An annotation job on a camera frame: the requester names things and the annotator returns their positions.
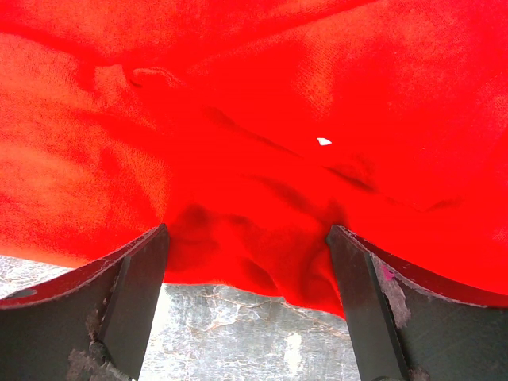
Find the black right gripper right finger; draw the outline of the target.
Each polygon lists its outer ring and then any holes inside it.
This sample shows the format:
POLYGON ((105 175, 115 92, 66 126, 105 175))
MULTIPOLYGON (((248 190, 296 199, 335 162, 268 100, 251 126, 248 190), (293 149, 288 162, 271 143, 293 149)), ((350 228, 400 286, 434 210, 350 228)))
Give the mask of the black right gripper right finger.
POLYGON ((326 238, 362 380, 505 380, 507 297, 447 279, 344 226, 326 238))

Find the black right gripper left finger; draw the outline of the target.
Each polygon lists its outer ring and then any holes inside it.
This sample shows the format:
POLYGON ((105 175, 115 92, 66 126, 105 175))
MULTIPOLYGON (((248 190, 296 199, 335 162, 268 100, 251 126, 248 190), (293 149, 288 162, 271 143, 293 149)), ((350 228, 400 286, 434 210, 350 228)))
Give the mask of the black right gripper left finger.
POLYGON ((3 380, 137 380, 169 249, 166 225, 1 300, 3 380))

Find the red t shirt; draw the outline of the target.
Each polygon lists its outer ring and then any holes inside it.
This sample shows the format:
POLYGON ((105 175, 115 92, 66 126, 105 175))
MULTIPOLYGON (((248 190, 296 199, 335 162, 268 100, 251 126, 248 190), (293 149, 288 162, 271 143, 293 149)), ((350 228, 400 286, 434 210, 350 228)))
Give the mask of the red t shirt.
POLYGON ((325 237, 507 304, 504 1, 4 1, 1 252, 342 314, 325 237))

